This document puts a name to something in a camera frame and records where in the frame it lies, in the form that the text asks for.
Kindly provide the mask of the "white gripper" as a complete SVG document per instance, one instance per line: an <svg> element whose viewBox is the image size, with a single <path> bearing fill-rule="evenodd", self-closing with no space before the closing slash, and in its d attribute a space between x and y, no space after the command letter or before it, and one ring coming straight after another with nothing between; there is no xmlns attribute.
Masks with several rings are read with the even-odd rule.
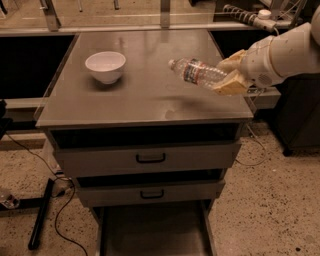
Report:
<svg viewBox="0 0 320 256"><path fill-rule="evenodd" d="M229 74L213 87L213 91L218 95L237 95L245 94L252 83L258 88L281 84L284 78L275 71L271 61L273 39L274 36L268 36L247 51L239 50L220 61L217 68Z"/></svg>

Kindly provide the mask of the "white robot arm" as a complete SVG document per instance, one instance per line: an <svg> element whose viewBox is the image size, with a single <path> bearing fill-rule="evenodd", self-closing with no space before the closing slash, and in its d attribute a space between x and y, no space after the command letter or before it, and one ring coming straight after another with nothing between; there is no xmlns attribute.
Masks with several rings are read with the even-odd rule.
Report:
<svg viewBox="0 0 320 256"><path fill-rule="evenodd" d="M299 74L320 73L320 6L311 22L268 36L239 50L217 67L227 76L214 85L219 95L245 93L251 85L268 88Z"/></svg>

